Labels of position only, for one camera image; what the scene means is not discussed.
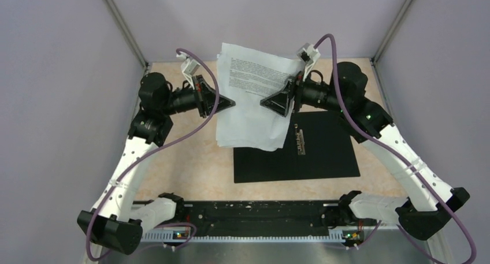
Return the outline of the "metal folder clip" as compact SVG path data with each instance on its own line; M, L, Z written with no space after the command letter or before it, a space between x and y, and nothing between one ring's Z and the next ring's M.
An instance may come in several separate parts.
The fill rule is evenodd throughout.
M297 148L298 155L305 155L306 149L305 149L303 130L300 129L298 124L294 124L294 129L295 129L295 140L296 140L296 148Z

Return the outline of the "white printed paper stack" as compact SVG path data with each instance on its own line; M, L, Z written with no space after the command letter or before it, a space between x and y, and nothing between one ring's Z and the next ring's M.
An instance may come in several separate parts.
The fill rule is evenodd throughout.
M263 107L260 101L279 92L302 62L223 43L217 58L219 93L235 102L217 116L218 146L251 147L264 151L283 148L291 116Z

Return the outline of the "teal folder black inside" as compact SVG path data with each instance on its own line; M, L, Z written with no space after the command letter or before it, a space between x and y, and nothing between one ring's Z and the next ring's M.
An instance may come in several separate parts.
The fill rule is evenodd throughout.
M234 148L233 180L238 183L360 177L350 135L336 113L294 114L283 148L268 152Z

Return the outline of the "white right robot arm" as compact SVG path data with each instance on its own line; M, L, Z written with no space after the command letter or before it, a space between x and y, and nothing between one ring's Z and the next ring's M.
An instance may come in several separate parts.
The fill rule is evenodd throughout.
M470 198L462 187L439 178L406 143L393 118L366 97L368 77L352 62L341 62L328 83L299 72L284 87L261 100L279 114L309 105L332 112L344 130L368 149L406 192L404 197L351 191L340 197L337 216L347 225L372 219L399 225L417 240L440 231Z

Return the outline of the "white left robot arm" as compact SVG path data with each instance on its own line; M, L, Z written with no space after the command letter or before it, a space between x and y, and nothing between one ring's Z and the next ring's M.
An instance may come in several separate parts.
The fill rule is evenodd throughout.
M133 210L135 195L145 177L149 160L165 143L172 126L171 116L197 110L206 121L216 113L236 105L208 85L203 76L192 76L174 89L163 74L142 77L138 91L140 106L133 118L124 151L103 194L89 211L82 210L77 224L96 244L131 255L142 237L167 222L183 226L184 200L173 193L160 194L140 209Z

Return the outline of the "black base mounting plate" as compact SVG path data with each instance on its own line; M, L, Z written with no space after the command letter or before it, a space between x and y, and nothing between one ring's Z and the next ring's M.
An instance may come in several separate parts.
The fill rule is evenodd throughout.
M188 201L143 242L344 243L362 240L373 219L342 217L335 200Z

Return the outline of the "aluminium frame rail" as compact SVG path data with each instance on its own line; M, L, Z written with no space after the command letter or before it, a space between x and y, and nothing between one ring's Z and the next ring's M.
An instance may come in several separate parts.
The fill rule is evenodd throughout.
M141 243L181 247L201 243L327 242L350 249L384 226L372 218L357 218L336 201L196 201L182 199L136 201L127 222L114 214L94 217L82 211L83 231L94 222L91 241L102 247L101 263L111 256L132 255Z

